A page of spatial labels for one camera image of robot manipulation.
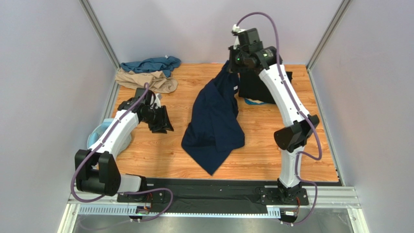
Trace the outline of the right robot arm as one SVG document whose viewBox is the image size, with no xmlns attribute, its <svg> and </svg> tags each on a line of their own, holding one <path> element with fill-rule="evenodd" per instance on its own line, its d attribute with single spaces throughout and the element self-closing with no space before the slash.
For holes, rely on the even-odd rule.
<svg viewBox="0 0 414 233">
<path fill-rule="evenodd" d="M 308 138 L 316 132 L 315 128 L 320 122 L 318 116 L 310 115 L 295 93 L 275 47 L 251 50 L 247 46 L 230 46 L 229 71 L 255 72 L 271 93 L 284 124 L 284 128 L 274 133 L 282 156 L 278 180 L 285 188 L 298 186 L 302 182 L 299 160 L 305 154 Z"/>
</svg>

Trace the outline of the navy blue t shirt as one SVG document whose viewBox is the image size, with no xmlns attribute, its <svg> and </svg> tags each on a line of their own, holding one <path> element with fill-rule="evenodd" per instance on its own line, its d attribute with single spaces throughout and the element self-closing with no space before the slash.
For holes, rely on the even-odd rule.
<svg viewBox="0 0 414 233">
<path fill-rule="evenodd" d="M 245 145 L 235 98 L 240 79 L 228 67 L 227 61 L 199 92 L 181 142 L 183 150 L 209 175 L 218 170 L 233 150 Z"/>
</svg>

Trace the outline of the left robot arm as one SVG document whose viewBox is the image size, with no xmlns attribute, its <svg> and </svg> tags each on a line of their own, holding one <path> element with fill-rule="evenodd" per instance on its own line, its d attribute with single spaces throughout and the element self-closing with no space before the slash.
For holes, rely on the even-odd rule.
<svg viewBox="0 0 414 233">
<path fill-rule="evenodd" d="M 76 152 L 74 182 L 77 190 L 102 196 L 140 190 L 142 177 L 121 174 L 116 158 L 127 147 L 131 132 L 142 122 L 153 133 L 174 131 L 167 108 L 158 100 L 132 98 L 124 101 L 103 135 L 87 150 Z"/>
</svg>

